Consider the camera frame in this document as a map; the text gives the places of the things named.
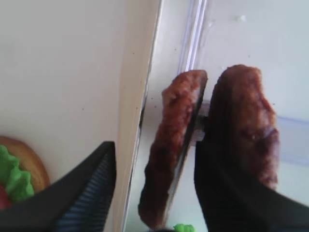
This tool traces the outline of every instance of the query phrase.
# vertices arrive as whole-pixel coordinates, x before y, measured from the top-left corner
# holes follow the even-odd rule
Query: white surface
[[[261,69],[265,96],[277,114],[309,121],[309,29],[307,0],[214,0],[197,68],[208,72],[210,99],[221,67]],[[235,20],[245,16],[246,21]]]
[[[197,68],[205,69],[209,81],[205,99],[210,99],[212,89],[223,69],[244,63],[259,67],[263,72],[266,97],[280,116],[309,121],[307,63],[309,62],[309,30],[306,22],[309,2],[298,0],[215,0],[209,23],[210,33],[203,35]],[[153,68],[145,106],[140,146],[133,172],[126,232],[145,231],[137,207],[144,184],[144,168],[148,162],[150,145],[162,117],[161,92],[177,73],[179,50],[187,21],[188,0],[163,1],[158,37],[155,43]],[[296,157],[307,158],[308,148],[297,138],[308,138],[308,131],[301,126],[289,128],[281,123],[282,148],[294,151]],[[198,232],[205,231],[193,186],[194,149],[190,149],[179,188],[175,195],[167,226],[187,223]],[[278,191],[309,204],[309,166],[281,161]]]
[[[52,182],[117,141],[127,26],[120,0],[0,1],[0,134],[30,145]]]

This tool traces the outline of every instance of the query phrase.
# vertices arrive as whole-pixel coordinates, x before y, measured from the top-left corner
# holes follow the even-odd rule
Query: green piece
[[[174,226],[174,229],[177,232],[195,232],[195,228],[193,225],[177,224],[176,226]]]
[[[4,186],[12,203],[24,201],[34,195],[31,173],[21,171],[19,159],[10,155],[3,145],[0,145],[0,184]]]

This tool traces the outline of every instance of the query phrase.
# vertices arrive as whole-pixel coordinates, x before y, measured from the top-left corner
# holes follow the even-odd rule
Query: white wall
[[[128,8],[124,0],[0,0],[0,134],[29,144],[53,182],[102,141],[118,140],[120,79],[122,86],[130,86],[130,79],[136,86],[141,64],[147,70],[149,55],[144,56],[143,49],[151,48],[153,33],[147,26],[154,30],[156,5],[157,1],[132,1]],[[147,24],[144,18],[152,7],[152,23]],[[144,47],[139,24],[148,35]],[[125,42],[128,33],[130,41]],[[125,45],[126,59],[134,60],[134,52],[138,57],[131,62],[135,75],[121,74]],[[146,74],[138,77],[139,92]],[[126,104],[134,102],[139,112],[139,98]],[[127,116],[134,115],[122,108]],[[122,161],[117,155],[117,168]],[[118,175],[117,182],[124,177]],[[112,230],[110,217],[105,231]]]

